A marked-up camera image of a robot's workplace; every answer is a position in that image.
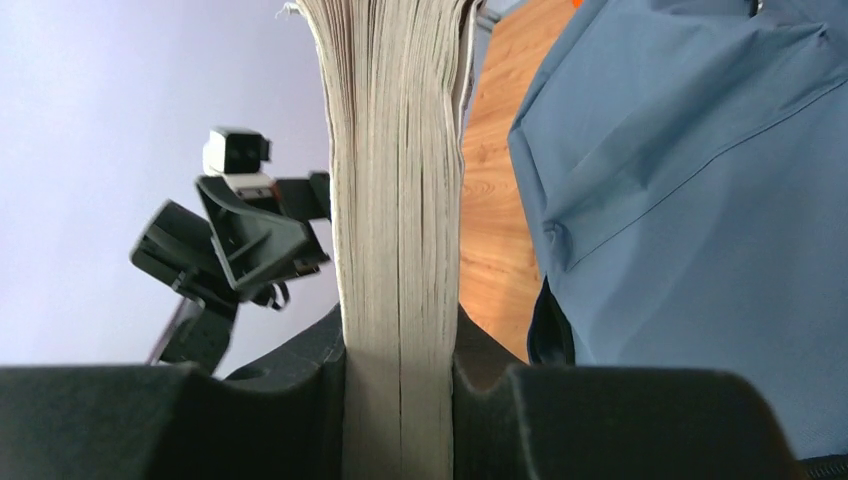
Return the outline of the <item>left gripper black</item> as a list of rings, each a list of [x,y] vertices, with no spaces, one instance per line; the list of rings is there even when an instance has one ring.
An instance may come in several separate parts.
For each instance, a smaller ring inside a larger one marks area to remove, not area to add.
[[[330,257],[311,222],[331,219],[329,173],[272,179],[270,197],[242,199],[222,177],[197,178],[211,227],[167,200],[133,247],[131,263],[181,296],[220,308],[239,305],[234,290],[319,272]]]

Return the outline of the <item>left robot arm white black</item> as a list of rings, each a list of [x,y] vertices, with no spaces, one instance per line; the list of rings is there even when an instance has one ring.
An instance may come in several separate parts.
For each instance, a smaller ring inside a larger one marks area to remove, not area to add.
[[[311,223],[331,217],[330,176],[201,176],[195,187],[206,214],[165,201],[130,260],[181,298],[150,364],[191,362],[212,374],[242,304],[283,310],[288,282],[329,262]]]

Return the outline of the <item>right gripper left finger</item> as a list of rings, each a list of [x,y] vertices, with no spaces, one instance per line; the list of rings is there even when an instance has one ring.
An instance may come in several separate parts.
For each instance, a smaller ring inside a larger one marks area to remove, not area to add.
[[[1,372],[5,479],[337,479],[338,310],[219,380],[196,366]]]

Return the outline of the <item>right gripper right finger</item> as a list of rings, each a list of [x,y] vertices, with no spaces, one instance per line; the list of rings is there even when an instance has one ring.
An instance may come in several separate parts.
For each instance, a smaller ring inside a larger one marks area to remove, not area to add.
[[[527,365],[458,317],[458,479],[801,479],[771,409],[706,370]]]

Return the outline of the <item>blue grey backpack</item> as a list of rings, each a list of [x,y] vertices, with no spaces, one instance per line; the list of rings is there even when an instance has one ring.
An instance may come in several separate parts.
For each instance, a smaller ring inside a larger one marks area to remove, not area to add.
[[[847,5],[586,1],[508,134],[534,363],[748,380],[847,450]]]

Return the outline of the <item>purple treehouse book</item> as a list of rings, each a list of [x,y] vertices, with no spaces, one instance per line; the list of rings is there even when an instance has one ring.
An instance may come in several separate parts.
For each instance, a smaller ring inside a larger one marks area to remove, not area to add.
[[[316,43],[345,344],[345,479],[453,475],[475,1],[294,1]]]

